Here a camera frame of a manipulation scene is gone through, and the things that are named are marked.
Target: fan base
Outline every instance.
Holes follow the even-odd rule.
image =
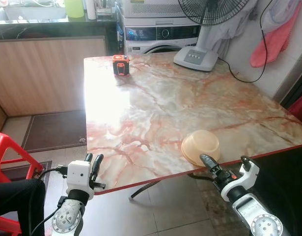
[[[174,57],[174,63],[184,67],[211,71],[218,59],[218,54],[212,50],[198,47],[184,47]]]

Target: person's leg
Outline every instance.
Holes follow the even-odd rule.
[[[0,215],[17,211],[22,236],[29,236],[44,219],[45,184],[38,179],[0,183]],[[36,236],[44,235],[44,225]]]

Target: red plastic chair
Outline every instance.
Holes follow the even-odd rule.
[[[3,155],[8,148],[15,150],[21,158],[2,161]],[[43,166],[39,164],[33,157],[31,157],[23,148],[21,148],[9,136],[0,133],[0,165],[15,163],[21,161],[28,161],[30,163],[26,179],[32,178],[36,173],[43,170]],[[0,169],[0,183],[11,182],[11,180],[2,173]],[[0,230],[12,233],[12,236],[17,236],[21,233],[20,224],[18,221],[10,220],[0,216]]]
[[[288,108],[288,111],[302,122],[302,96]]]

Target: marble table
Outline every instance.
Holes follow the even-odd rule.
[[[84,59],[87,150],[105,156],[97,195],[200,170],[180,149],[198,129],[218,137],[220,163],[302,145],[302,123],[225,63],[206,73],[174,55],[132,56],[127,77],[114,76],[111,57]]]

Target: red table edge trim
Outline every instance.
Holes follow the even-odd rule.
[[[281,150],[277,150],[277,151],[271,151],[271,152],[268,152],[268,153],[256,155],[256,156],[253,156],[252,158],[256,159],[256,158],[259,158],[259,157],[273,155],[273,154],[276,154],[276,153],[289,151],[289,150],[293,150],[293,149],[296,149],[296,148],[302,148],[302,144],[297,145],[297,146],[293,146],[293,147],[288,147],[288,148],[281,149]],[[221,163],[221,164],[226,166],[226,165],[231,165],[231,164],[236,164],[236,163],[240,163],[240,159],[236,160],[236,161],[224,162],[224,163]],[[164,180],[164,179],[167,179],[167,178],[187,175],[187,174],[191,174],[191,173],[194,173],[194,172],[203,171],[204,169],[205,169],[205,167],[202,167],[202,168],[192,170],[192,171],[186,171],[186,172],[182,172],[182,173],[178,173],[178,174],[174,174],[174,175],[170,175],[170,176],[154,178],[154,179],[150,179],[150,180],[146,180],[146,181],[142,181],[142,182],[138,182],[138,183],[133,183],[133,184],[121,186],[121,187],[118,187],[118,188],[112,188],[112,189],[104,190],[104,191],[101,191],[101,192],[95,192],[94,195],[102,195],[102,194],[105,194],[105,193],[110,193],[110,192],[114,192],[114,191],[118,191],[118,190],[122,190],[122,189],[126,189],[126,188],[131,188],[131,187],[135,187],[135,186],[139,186],[139,185],[143,185],[143,184],[147,184],[147,183],[152,183],[152,182]]]

